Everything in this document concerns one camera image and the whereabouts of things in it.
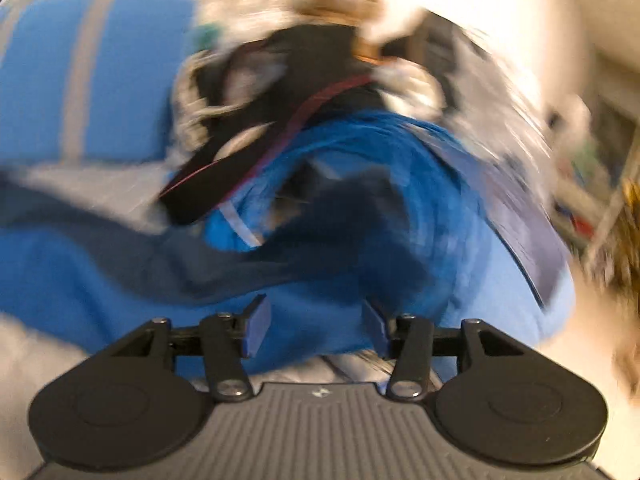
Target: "white wall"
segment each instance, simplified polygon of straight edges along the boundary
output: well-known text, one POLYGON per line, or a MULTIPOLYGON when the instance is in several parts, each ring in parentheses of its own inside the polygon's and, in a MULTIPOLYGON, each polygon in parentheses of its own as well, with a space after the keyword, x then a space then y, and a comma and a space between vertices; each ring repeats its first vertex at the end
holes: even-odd
POLYGON ((640 0, 578 1, 598 50, 640 72, 640 0))
POLYGON ((640 73, 599 57, 596 86, 605 99, 640 120, 640 73))
POLYGON ((534 73, 548 104, 587 83, 591 47, 574 0, 386 0, 375 36, 402 31, 420 5, 491 35, 534 73))

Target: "blurry background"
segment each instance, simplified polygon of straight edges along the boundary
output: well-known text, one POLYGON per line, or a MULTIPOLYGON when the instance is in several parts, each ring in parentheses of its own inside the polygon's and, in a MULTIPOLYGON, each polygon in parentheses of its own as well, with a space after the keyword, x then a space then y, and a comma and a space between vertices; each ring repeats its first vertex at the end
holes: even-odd
MULTIPOLYGON (((635 480, 640 407, 630 400, 614 354, 638 338, 638 297, 627 295, 629 306, 620 295, 600 289, 616 283, 619 268, 616 226, 625 213, 620 183, 636 181, 640 168, 640 0, 385 0, 385 5, 370 38, 406 31, 420 6, 479 30, 528 71, 521 84, 552 130, 564 121, 582 135, 578 148, 557 160, 550 211, 582 264, 574 267, 577 308, 564 332, 542 351, 605 394, 610 421, 596 462, 618 480, 635 480), (587 113, 572 96, 581 98, 587 113)), ((627 249, 636 254, 638 246, 627 249)), ((634 283, 629 278, 627 289, 634 283)))

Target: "gray strap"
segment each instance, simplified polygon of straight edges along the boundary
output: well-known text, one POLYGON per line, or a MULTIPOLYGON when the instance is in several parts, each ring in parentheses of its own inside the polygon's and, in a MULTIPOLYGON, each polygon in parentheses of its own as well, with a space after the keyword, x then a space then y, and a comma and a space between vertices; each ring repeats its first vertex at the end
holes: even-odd
POLYGON ((82 19, 66 81, 62 159, 77 162, 84 152, 84 132, 89 120, 91 78, 104 24, 114 0, 94 0, 82 19))
POLYGON ((31 3, 30 0, 18 0, 11 6, 11 9, 0 23, 0 65, 4 59, 4 54, 9 47, 9 42, 14 34, 15 26, 20 21, 23 10, 31 3))

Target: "ribbed gray surface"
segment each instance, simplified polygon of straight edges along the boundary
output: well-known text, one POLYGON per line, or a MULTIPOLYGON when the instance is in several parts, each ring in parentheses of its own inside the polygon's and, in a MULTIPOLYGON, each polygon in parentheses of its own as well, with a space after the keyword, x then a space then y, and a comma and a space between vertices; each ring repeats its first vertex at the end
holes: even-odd
POLYGON ((62 479, 602 480, 602 476, 585 463, 546 472, 486 465, 444 440, 422 408, 386 400, 371 384, 266 384, 253 400, 216 408, 196 439, 153 465, 93 474, 52 464, 33 477, 62 479))

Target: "blue striped fabric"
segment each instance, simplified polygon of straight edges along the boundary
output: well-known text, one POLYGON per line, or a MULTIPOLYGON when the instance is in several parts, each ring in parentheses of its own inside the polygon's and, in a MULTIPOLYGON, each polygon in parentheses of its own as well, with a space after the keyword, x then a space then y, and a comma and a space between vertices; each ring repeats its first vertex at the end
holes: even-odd
POLYGON ((93 0, 36 0, 20 17, 0 66, 0 161, 60 156, 66 74, 93 0))
MULTIPOLYGON (((80 32, 94 0, 37 0, 22 13, 0 65, 0 163, 59 160, 80 32)), ((186 56, 195 0, 113 0, 86 88, 80 158, 164 157, 170 94, 186 56)))
POLYGON ((85 155, 163 158, 194 0, 115 0, 91 83, 85 155))

